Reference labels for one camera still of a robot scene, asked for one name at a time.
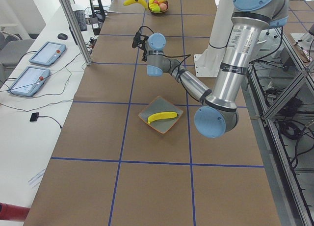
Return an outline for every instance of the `keyboard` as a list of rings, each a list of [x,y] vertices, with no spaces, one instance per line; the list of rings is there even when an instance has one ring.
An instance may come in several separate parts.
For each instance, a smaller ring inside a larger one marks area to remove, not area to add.
[[[82,10],[82,9],[74,10],[73,12],[74,12],[75,18],[77,19],[78,26],[79,26],[80,30],[81,31],[87,31],[87,25],[86,25],[86,21],[85,21],[84,10]]]

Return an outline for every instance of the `blue device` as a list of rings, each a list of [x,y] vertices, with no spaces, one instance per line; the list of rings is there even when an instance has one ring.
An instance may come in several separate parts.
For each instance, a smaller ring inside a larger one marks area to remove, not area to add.
[[[8,92],[14,95],[31,97],[45,83],[50,75],[48,68],[28,66],[9,87]]]
[[[53,64],[66,50],[65,44],[56,42],[46,42],[37,53],[30,58],[29,62],[44,66],[50,66]]]

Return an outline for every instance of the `white table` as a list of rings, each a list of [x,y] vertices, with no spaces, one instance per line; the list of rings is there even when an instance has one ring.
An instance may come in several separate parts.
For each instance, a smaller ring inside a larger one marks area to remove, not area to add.
[[[83,9],[78,5],[72,7],[74,10]],[[80,53],[68,26],[60,7],[29,49],[29,51],[38,50],[47,41],[66,44],[67,49],[64,54],[49,67],[52,74],[59,71]],[[57,38],[59,33],[67,34],[68,39],[59,40]],[[89,38],[94,36],[90,25],[88,25],[88,31],[83,31],[82,34],[85,42],[88,42]],[[31,53],[26,55],[10,77],[18,77],[26,66],[30,65],[28,59],[31,56]],[[72,76],[62,95],[20,98],[7,92],[0,92],[0,103],[31,110],[49,103],[71,100],[79,86],[85,66],[83,57],[79,55],[67,67]],[[66,69],[52,75],[35,96],[62,92],[69,75],[70,73]],[[29,122],[30,116],[32,112],[39,112],[40,116],[51,116],[63,125],[71,104],[71,101],[63,102],[30,112],[17,111],[0,105],[0,202],[31,207],[39,184],[31,187],[28,181],[46,168],[61,129],[50,118],[38,118],[38,121],[31,123]],[[23,225],[23,223],[0,221],[0,226],[20,225]]]

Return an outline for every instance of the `fruit bowl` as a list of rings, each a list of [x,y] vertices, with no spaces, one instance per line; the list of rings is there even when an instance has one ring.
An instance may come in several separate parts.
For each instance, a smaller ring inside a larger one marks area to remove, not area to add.
[[[154,14],[161,14],[167,12],[169,4],[167,0],[149,0],[148,10]]]

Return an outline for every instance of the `black mouse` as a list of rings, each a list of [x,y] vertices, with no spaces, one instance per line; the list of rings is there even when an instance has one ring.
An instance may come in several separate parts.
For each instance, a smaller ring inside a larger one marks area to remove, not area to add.
[[[64,33],[60,33],[60,34],[58,34],[58,39],[60,39],[60,40],[66,40],[66,39],[68,39],[68,35],[67,35],[67,34],[64,34]]]

